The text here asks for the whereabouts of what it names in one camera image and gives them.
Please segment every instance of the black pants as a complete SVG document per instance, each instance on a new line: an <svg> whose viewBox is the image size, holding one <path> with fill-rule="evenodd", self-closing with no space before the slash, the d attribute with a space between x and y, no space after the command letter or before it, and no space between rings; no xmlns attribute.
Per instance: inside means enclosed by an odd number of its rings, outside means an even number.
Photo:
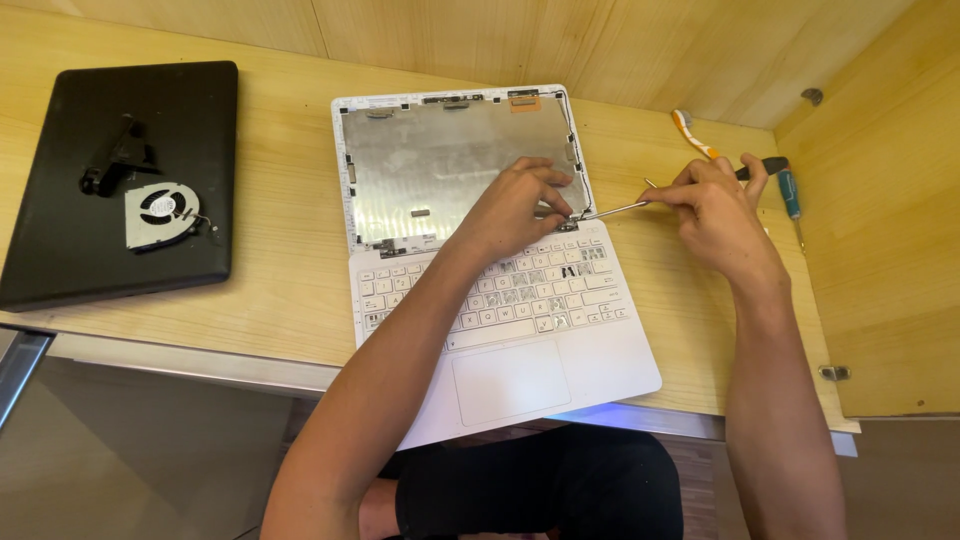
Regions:
<svg viewBox="0 0 960 540"><path fill-rule="evenodd" d="M673 459L642 431L569 425L483 446L397 453L396 519L409 539L560 531L563 540L680 539Z"/></svg>

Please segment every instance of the metal hinge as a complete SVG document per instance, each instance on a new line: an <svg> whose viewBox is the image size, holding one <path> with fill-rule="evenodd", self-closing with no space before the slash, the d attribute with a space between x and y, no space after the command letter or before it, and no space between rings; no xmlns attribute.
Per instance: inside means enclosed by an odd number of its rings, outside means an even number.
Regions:
<svg viewBox="0 0 960 540"><path fill-rule="evenodd" d="M850 368L847 366L820 366L817 371L820 372L820 377L834 382L848 380L852 375Z"/></svg>

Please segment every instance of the metal pry tool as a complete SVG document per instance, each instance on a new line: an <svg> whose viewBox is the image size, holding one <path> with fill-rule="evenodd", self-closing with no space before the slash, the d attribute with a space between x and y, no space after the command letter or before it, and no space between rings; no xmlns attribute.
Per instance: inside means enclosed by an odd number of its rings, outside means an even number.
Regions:
<svg viewBox="0 0 960 540"><path fill-rule="evenodd" d="M643 181L646 182L648 185L650 185L650 187L657 187L656 184L650 182L650 179L649 179L649 178L644 178ZM651 201L640 201L639 203L633 203L632 205L627 205L626 207L620 207L620 208L618 208L618 209L612 209L612 210L608 210L608 211L605 211L605 212L595 213L595 214L593 214L592 216L588 216L588 217L581 217L581 218L578 219L577 221L587 221L588 219L596 219L596 218L598 218L598 217L603 217L603 216L605 216L605 215L610 215L610 214L612 214L612 213L617 213L617 212L619 212L619 211L623 211L623 210L627 210L627 209L636 209L636 208L639 208L639 207L645 207L645 206L649 205L650 203L651 203Z"/></svg>

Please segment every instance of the laptop keyboard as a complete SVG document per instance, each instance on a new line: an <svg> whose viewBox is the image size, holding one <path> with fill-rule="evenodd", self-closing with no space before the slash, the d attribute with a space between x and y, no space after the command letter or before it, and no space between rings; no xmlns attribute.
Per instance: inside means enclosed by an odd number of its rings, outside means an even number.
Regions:
<svg viewBox="0 0 960 540"><path fill-rule="evenodd" d="M545 238L488 266L473 284L444 344L447 351L568 331L627 318L622 284L597 238ZM364 336L386 319L428 263L360 272Z"/></svg>

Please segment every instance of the toothbrush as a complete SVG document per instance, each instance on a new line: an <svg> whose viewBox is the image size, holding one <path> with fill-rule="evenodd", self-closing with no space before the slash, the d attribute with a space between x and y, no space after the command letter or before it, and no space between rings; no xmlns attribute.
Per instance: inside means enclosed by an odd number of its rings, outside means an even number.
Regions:
<svg viewBox="0 0 960 540"><path fill-rule="evenodd" d="M714 160L720 157L719 152L700 142L693 136L693 134L690 133L689 128L691 125L693 125L693 116L690 116L689 112L685 110L673 109L673 123L677 124L677 129L684 134L686 140L690 141L690 144L699 148L700 151L706 154L708 158Z"/></svg>

